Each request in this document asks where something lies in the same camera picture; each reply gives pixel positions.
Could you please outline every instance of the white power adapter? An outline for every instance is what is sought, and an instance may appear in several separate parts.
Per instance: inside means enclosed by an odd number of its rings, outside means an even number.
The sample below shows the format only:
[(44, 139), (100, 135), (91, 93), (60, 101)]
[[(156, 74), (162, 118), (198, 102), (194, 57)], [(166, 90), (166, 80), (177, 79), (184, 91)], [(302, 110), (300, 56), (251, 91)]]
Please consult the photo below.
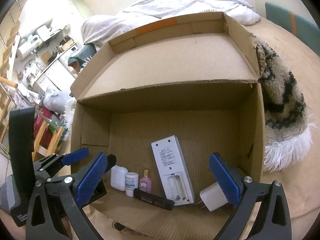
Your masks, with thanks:
[(213, 183), (209, 187), (201, 190), (200, 198), (202, 200), (196, 204), (199, 205), (203, 203), (204, 205), (201, 208), (207, 207), (209, 211), (216, 210), (228, 203), (228, 200), (226, 199), (218, 182)]

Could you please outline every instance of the black handle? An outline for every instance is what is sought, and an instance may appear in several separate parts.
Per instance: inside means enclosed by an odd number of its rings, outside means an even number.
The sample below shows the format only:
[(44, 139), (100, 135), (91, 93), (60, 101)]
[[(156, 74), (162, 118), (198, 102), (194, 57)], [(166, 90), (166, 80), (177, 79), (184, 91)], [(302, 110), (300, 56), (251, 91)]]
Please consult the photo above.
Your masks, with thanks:
[(36, 178), (33, 169), (34, 107), (15, 109), (9, 115), (9, 155), (17, 191), (21, 198), (30, 199)]

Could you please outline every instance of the cardboard box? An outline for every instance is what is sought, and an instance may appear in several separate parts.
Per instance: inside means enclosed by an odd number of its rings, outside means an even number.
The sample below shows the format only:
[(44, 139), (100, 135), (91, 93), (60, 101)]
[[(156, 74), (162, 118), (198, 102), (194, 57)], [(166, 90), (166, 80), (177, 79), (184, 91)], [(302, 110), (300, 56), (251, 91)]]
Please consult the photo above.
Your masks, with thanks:
[(66, 51), (67, 49), (69, 49), (75, 42), (73, 41), (73, 39), (70, 39), (69, 41), (67, 41), (62, 47), (61, 47), (61, 51)]
[[(259, 181), (265, 121), (255, 46), (221, 12), (161, 20), (110, 40), (71, 86), (78, 101), (71, 150), (112, 153), (140, 177), (147, 168), (152, 193), (165, 196), (151, 142), (176, 135), (196, 200), (215, 182), (208, 167), (214, 152)], [(104, 179), (108, 193), (92, 206), (157, 239), (213, 239), (231, 214), (195, 204), (163, 210)]]
[(49, 65), (49, 58), (51, 58), (51, 57), (52, 57), (52, 53), (46, 51), (44, 54), (42, 54), (41, 59), (48, 66)]

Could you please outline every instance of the white cabinet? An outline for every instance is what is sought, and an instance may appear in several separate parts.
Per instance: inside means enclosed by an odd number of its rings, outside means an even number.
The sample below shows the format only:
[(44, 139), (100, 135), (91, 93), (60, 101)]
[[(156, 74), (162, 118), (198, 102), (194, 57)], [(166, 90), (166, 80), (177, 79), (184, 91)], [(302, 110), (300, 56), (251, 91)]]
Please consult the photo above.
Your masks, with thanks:
[(44, 74), (42, 74), (34, 83), (32, 90), (38, 94), (45, 94), (47, 88), (57, 90), (57, 87), (51, 82), (51, 80)]
[(68, 95), (71, 93), (70, 87), (75, 81), (75, 78), (58, 60), (52, 63), (52, 65), (44, 72), (44, 75), (61, 91)]
[(72, 54), (77, 52), (79, 52), (77, 45), (73, 45), (71, 48), (65, 51), (58, 59), (60, 63), (69, 71), (69, 73), (73, 70), (73, 67), (68, 66), (69, 57), (71, 57)]

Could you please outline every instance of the blue gripper pad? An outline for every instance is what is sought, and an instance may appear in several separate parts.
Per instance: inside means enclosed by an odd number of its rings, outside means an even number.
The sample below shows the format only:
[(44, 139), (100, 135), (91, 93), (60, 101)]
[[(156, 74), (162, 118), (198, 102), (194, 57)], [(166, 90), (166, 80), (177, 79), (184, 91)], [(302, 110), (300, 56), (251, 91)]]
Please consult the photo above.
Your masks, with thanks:
[(75, 152), (69, 153), (63, 157), (61, 160), (61, 163), (63, 165), (71, 165), (73, 163), (76, 163), (86, 157), (89, 156), (89, 150), (87, 148), (81, 148), (80, 150), (77, 150)]
[(209, 169), (213, 173), (220, 188), (230, 204), (238, 206), (241, 202), (239, 186), (225, 167), (226, 162), (220, 154), (212, 154), (209, 158)]
[(89, 203), (89, 200), (100, 182), (107, 166), (107, 156), (101, 153), (78, 184), (76, 189), (76, 203), (78, 207)]

